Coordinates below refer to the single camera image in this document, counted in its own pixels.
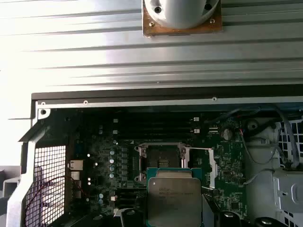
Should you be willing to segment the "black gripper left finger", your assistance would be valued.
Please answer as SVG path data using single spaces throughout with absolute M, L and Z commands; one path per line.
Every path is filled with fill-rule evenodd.
M 132 208 L 117 209 L 112 216 L 99 214 L 92 221 L 92 227 L 146 227 L 142 212 Z

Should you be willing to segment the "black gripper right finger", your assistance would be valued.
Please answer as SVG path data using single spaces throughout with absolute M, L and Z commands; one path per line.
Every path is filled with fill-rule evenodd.
M 204 190 L 202 193 L 202 226 L 204 227 L 271 227 L 270 218 L 247 219 L 243 193 Z

